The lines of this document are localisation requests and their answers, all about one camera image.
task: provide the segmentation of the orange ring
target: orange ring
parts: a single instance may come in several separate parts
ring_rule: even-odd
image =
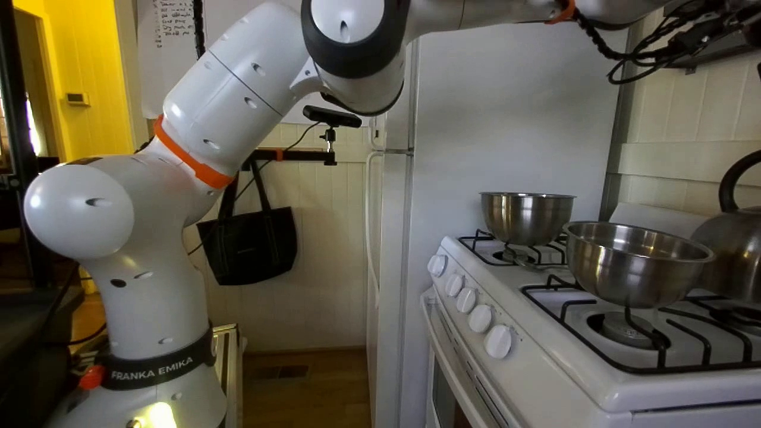
[[[556,11],[547,23],[570,20],[576,14],[576,0],[566,0],[566,6]]]
[[[226,188],[229,183],[233,183],[233,175],[223,175],[222,170],[198,161],[191,152],[186,152],[161,125],[165,113],[153,124],[154,136],[168,148],[168,152],[174,152],[180,161],[186,161],[195,175],[207,183],[209,188]]]

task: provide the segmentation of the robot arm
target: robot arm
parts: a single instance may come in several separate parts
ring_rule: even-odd
[[[34,234],[100,285],[111,366],[105,387],[63,404],[52,425],[220,425],[204,283],[180,231],[212,209],[248,153],[306,92],[359,112],[403,90],[403,50],[431,30],[586,14],[624,25],[667,0],[305,0],[267,1],[232,25],[165,99],[153,142],[130,157],[71,161],[26,189]]]

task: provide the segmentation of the white refrigerator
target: white refrigerator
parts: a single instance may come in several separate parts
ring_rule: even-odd
[[[608,43],[624,46],[626,33]],[[619,87],[573,23],[423,36],[399,102],[378,120],[398,149],[371,161],[367,350],[377,428],[421,428],[429,343],[418,294],[443,234],[485,227],[482,189],[576,194],[600,218]]]

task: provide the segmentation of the black bag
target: black bag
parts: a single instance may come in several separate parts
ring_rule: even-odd
[[[262,211],[235,214],[239,175],[223,189],[220,218],[198,222],[220,285],[251,285],[292,268],[298,234],[291,207],[271,209],[258,161],[251,161]]]

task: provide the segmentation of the stainless steel pot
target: stainless steel pot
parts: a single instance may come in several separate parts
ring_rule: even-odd
[[[719,184],[719,215],[702,222],[693,240],[715,251],[707,268],[704,288],[726,297],[761,302],[761,207],[738,209],[736,184],[740,175],[761,164],[761,149],[736,161]]]
[[[513,244],[544,244],[569,222],[573,194],[480,192],[482,220],[494,238]]]
[[[576,281],[617,304],[679,302],[714,258],[700,243],[641,225],[576,220],[563,231]]]

